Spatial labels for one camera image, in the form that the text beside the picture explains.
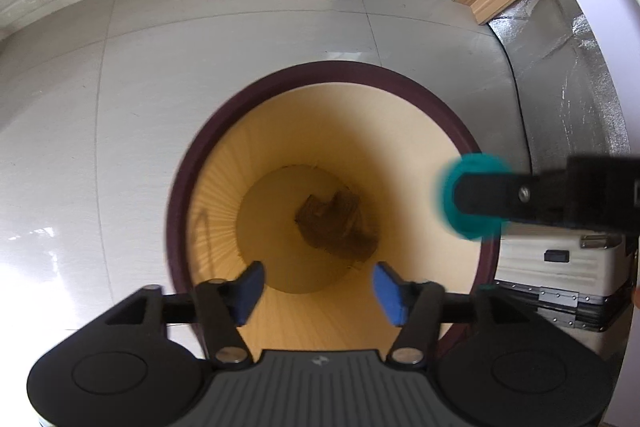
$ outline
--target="brown crumpled object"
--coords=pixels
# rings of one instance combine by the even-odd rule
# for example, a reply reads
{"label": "brown crumpled object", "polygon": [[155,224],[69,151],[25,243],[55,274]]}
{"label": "brown crumpled object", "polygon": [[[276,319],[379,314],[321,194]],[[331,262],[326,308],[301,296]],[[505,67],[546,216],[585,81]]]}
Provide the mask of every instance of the brown crumpled object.
{"label": "brown crumpled object", "polygon": [[328,202],[310,195],[295,220],[308,245],[343,259],[364,261],[378,247],[378,238],[362,229],[360,198],[348,190],[338,190]]}

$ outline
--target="teal suction cup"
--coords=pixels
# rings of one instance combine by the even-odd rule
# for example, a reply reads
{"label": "teal suction cup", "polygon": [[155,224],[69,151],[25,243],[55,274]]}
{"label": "teal suction cup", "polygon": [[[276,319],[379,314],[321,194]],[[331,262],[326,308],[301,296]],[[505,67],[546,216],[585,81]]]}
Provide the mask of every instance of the teal suction cup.
{"label": "teal suction cup", "polygon": [[463,214],[453,201],[453,190],[463,174],[492,174],[510,172],[505,163],[488,154],[465,154],[443,172],[442,213],[445,220],[458,234],[466,239],[499,237],[503,219],[493,216],[475,216]]}

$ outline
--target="black cable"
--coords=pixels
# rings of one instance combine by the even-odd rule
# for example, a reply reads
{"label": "black cable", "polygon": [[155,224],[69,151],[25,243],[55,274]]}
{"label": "black cable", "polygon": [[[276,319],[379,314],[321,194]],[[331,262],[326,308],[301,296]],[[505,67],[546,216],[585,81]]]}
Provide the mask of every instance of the black cable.
{"label": "black cable", "polygon": [[500,47],[502,48],[502,52],[504,53],[504,56],[507,58],[509,69],[511,70],[511,78],[513,78],[513,86],[516,88],[516,100],[518,101],[518,112],[520,114],[520,122],[522,122],[522,133],[524,134],[524,144],[527,148],[527,156],[529,157],[529,172],[533,174],[533,161],[531,159],[531,149],[529,147],[529,136],[527,135],[527,126],[524,123],[524,115],[522,114],[522,104],[520,103],[520,89],[518,89],[518,81],[516,80],[516,74],[513,71],[513,64],[511,64],[511,59],[509,58],[507,49],[504,47],[504,44],[502,44],[502,41],[500,40],[500,37],[498,36],[498,34],[494,31],[493,28],[491,28],[491,25],[487,24],[487,26],[489,26],[491,33],[494,34],[495,39],[499,42]]}

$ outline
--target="white logo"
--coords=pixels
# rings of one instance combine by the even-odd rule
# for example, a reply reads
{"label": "white logo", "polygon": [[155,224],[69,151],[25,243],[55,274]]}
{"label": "white logo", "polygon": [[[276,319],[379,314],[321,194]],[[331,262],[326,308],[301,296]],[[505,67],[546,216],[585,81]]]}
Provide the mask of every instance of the white logo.
{"label": "white logo", "polygon": [[329,363],[329,359],[324,355],[318,355],[317,357],[312,358],[311,362],[322,367],[323,365],[326,365],[327,363]]}

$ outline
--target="metal rivet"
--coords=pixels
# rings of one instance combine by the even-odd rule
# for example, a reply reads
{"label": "metal rivet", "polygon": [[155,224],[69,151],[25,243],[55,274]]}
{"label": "metal rivet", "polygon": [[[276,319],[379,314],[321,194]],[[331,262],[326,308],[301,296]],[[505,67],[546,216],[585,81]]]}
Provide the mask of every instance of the metal rivet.
{"label": "metal rivet", "polygon": [[247,357],[247,352],[242,347],[226,346],[216,353],[216,358],[222,363],[240,363]]}
{"label": "metal rivet", "polygon": [[400,347],[391,353],[391,358],[399,363],[412,364],[420,362],[424,358],[424,354],[415,347]]}
{"label": "metal rivet", "polygon": [[531,191],[529,190],[529,187],[526,187],[525,185],[520,187],[520,190],[518,190],[518,199],[522,201],[522,203],[527,203],[530,198]]}

